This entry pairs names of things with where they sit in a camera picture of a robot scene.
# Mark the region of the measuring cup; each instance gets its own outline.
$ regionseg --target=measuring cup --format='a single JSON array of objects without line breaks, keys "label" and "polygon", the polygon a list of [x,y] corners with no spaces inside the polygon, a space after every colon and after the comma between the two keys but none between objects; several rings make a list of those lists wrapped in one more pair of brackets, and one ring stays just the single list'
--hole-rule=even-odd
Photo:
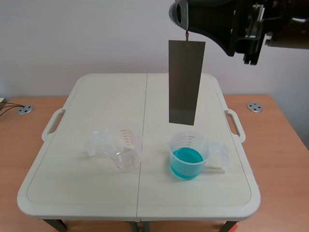
[{"label": "measuring cup", "polygon": [[111,127],[101,133],[94,132],[92,140],[89,156],[94,156],[95,149],[100,147],[117,170],[128,172],[139,166],[142,136],[133,129]]},{"label": "measuring cup", "polygon": [[212,143],[195,131],[181,131],[168,142],[172,171],[183,179],[196,177],[212,155],[221,157],[221,168],[227,170],[229,156],[225,145]]}]

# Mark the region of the table leg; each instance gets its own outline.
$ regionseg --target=table leg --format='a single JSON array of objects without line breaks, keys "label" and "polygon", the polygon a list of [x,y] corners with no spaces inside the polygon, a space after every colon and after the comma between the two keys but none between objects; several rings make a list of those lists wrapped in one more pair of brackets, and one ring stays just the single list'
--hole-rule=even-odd
[{"label": "table leg", "polygon": [[238,221],[227,221],[219,232],[229,232]]},{"label": "table leg", "polygon": [[144,221],[144,232],[150,232],[150,222],[149,221]]},{"label": "table leg", "polygon": [[126,221],[126,222],[130,224],[133,232],[139,232],[140,231],[139,226],[137,225],[137,222],[135,222],[135,221]]},{"label": "table leg", "polygon": [[62,220],[44,219],[43,221],[45,221],[47,224],[49,224],[50,226],[52,226],[53,228],[55,228],[59,232],[66,232],[67,231],[67,227]]}]

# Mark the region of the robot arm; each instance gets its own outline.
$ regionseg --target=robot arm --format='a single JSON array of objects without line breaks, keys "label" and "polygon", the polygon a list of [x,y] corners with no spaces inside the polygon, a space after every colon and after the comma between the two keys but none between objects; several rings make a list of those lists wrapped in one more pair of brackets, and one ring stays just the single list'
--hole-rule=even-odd
[{"label": "robot arm", "polygon": [[214,40],[228,56],[256,65],[266,45],[309,49],[308,0],[179,0],[169,9],[181,28]]}]

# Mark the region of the white wall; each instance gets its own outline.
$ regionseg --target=white wall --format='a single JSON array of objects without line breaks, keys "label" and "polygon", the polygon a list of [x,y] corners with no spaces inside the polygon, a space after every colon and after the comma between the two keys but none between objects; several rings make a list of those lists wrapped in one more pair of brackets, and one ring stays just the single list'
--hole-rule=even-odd
[{"label": "white wall", "polygon": [[[173,0],[2,0],[0,96],[68,95],[88,73],[167,73],[168,40],[184,31]],[[224,93],[269,93],[309,147],[309,50],[263,47],[257,66],[206,41],[203,72]]]}]

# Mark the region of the cable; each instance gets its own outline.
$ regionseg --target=cable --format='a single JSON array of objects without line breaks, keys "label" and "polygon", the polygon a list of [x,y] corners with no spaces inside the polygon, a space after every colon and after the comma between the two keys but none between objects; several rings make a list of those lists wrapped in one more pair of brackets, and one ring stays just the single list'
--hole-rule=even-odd
[{"label": "cable", "polygon": [[10,102],[4,102],[4,104],[19,105],[19,106],[21,106],[21,107],[25,107],[24,105],[16,104],[16,103],[10,103]]},{"label": "cable", "polygon": [[13,106],[12,105],[8,105],[8,106],[0,107],[0,109],[7,108],[7,107],[13,107]]},{"label": "cable", "polygon": [[19,107],[19,105],[14,105],[14,106],[11,106],[9,109],[7,109],[6,111],[4,111],[2,114],[0,114],[0,117],[7,111],[9,111],[10,109],[13,109],[15,107]]}]

